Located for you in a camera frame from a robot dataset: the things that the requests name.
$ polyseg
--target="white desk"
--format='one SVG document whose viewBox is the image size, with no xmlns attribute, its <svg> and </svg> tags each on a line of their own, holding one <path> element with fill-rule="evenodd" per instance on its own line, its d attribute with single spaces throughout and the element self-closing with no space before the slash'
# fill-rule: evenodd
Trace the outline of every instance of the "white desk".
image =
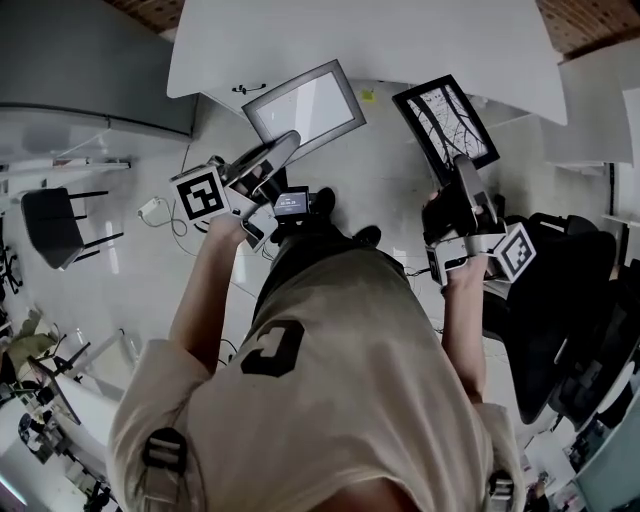
<svg viewBox="0 0 640 512">
<path fill-rule="evenodd" d="M 339 59 L 347 77 L 420 84 L 452 74 L 468 94 L 566 124 L 558 54 L 534 0 L 187 0 L 168 94 L 238 111 Z"/>
</svg>

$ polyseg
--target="beige t-shirt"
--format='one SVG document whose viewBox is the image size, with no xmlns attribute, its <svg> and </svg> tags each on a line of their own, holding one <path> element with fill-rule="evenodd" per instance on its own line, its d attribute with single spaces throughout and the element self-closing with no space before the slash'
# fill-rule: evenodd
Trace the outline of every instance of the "beige t-shirt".
<svg viewBox="0 0 640 512">
<path fill-rule="evenodd" d="M 374 478 L 423 511 L 482 510 L 496 466 L 524 505 L 506 411 L 471 404 L 409 285 L 374 251 L 327 258 L 278 288 L 213 377 L 176 345 L 149 342 L 111 432 L 123 509 L 141 507 L 147 437 L 185 406 L 187 472 L 206 510 L 305 512 Z"/>
</svg>

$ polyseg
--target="black chair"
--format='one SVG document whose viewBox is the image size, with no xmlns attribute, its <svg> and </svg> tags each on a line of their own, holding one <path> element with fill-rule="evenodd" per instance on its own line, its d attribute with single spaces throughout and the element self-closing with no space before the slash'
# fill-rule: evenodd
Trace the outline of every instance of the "black chair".
<svg viewBox="0 0 640 512">
<path fill-rule="evenodd" d="M 588 221 L 511 220 L 525 223 L 537 256 L 506 299 L 485 292 L 483 331 L 505 345 L 522 421 L 549 404 L 579 429 L 637 349 L 637 275 L 609 281 L 615 239 Z"/>
<path fill-rule="evenodd" d="M 108 192 L 69 194 L 65 188 L 56 188 L 28 192 L 22 197 L 22 215 L 31 244 L 51 268 L 64 270 L 74 261 L 95 256 L 99 249 L 81 253 L 124 234 L 118 233 L 88 244 L 82 240 L 76 221 L 87 216 L 75 216 L 71 200 L 105 194 Z"/>
</svg>

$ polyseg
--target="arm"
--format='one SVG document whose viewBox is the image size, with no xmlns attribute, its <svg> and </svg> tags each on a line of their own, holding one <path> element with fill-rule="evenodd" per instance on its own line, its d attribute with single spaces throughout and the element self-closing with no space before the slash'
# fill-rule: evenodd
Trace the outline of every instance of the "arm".
<svg viewBox="0 0 640 512">
<path fill-rule="evenodd" d="M 234 217 L 211 220 L 169 332 L 171 342 L 187 350 L 211 373 L 218 365 L 233 262 L 245 236 Z"/>
<path fill-rule="evenodd" d="M 486 361 L 482 345 L 482 283 L 487 256 L 476 256 L 448 274 L 442 348 L 472 403 L 482 403 Z"/>
</svg>

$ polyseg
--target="black shoe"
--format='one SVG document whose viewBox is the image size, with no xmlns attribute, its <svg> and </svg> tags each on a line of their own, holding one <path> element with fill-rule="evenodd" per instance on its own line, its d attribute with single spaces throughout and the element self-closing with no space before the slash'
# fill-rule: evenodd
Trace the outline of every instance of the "black shoe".
<svg viewBox="0 0 640 512">
<path fill-rule="evenodd" d="M 353 239 L 371 247 L 378 247 L 382 239 L 382 231 L 378 226 L 367 226 L 358 231 Z"/>
<path fill-rule="evenodd" d="M 316 198 L 310 206 L 311 213 L 322 217 L 329 217 L 336 206 L 336 195 L 329 187 L 318 191 Z"/>
</svg>

